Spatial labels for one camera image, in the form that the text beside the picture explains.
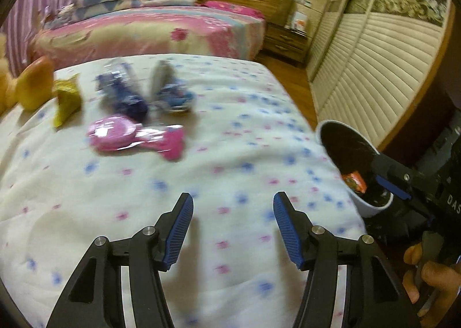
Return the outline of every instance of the pink floral bedding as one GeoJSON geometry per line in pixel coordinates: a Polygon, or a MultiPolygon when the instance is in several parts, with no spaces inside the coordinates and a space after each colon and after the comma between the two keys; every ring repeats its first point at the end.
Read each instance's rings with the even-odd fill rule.
{"type": "Polygon", "coordinates": [[[222,11],[228,11],[228,12],[237,13],[241,15],[252,16],[252,17],[260,18],[261,20],[265,19],[264,14],[262,14],[262,12],[258,11],[257,9],[228,3],[226,1],[209,0],[205,2],[202,6],[208,7],[208,8],[221,9],[222,11]]]}
{"type": "Polygon", "coordinates": [[[127,9],[38,33],[31,60],[47,55],[56,69],[118,56],[183,53],[253,60],[264,20],[205,7],[127,9]]]}

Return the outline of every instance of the screw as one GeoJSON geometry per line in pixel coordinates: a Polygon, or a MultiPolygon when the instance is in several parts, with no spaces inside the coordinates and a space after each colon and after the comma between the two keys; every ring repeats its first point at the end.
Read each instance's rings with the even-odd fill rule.
{"type": "Polygon", "coordinates": [[[152,236],[155,233],[155,227],[145,227],[142,230],[142,234],[145,236],[152,236]]]}
{"type": "Polygon", "coordinates": [[[365,234],[365,236],[362,236],[362,241],[365,242],[366,244],[371,245],[374,242],[374,239],[372,236],[365,234]]]}
{"type": "Polygon", "coordinates": [[[103,244],[105,244],[106,241],[107,240],[105,239],[105,237],[98,237],[95,240],[95,245],[96,246],[102,246],[103,244]]]}
{"type": "Polygon", "coordinates": [[[325,228],[321,227],[320,225],[314,225],[312,227],[312,233],[323,234],[325,233],[325,228]]]}

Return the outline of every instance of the drawer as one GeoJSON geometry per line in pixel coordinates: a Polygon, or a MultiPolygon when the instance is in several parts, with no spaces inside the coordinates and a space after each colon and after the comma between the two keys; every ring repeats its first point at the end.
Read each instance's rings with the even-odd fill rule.
{"type": "Polygon", "coordinates": [[[271,25],[267,27],[266,36],[299,50],[304,50],[307,46],[307,38],[304,38],[301,35],[296,35],[296,33],[284,30],[283,28],[275,28],[271,25]]]}
{"type": "Polygon", "coordinates": [[[289,46],[285,43],[280,43],[279,41],[275,41],[273,39],[267,38],[264,39],[264,49],[278,53],[279,55],[285,56],[289,59],[298,61],[302,63],[304,61],[305,53],[304,51],[289,46]]]}

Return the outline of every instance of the sliding closet door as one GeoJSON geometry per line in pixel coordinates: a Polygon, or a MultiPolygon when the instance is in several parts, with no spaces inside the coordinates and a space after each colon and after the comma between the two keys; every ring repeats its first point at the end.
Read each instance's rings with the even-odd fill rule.
{"type": "Polygon", "coordinates": [[[379,146],[426,79],[446,6],[447,0],[374,0],[319,120],[343,121],[379,146]]]}
{"type": "Polygon", "coordinates": [[[311,82],[335,33],[347,0],[330,0],[307,55],[307,77],[311,82]]]}
{"type": "Polygon", "coordinates": [[[319,119],[355,48],[373,0],[348,0],[339,26],[312,82],[319,119]]]}

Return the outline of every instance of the nightstand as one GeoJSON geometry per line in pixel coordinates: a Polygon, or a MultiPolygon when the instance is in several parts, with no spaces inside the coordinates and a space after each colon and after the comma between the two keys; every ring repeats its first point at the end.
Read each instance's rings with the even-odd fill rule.
{"type": "Polygon", "coordinates": [[[306,61],[307,35],[268,23],[263,49],[294,60],[301,67],[306,61]]]}

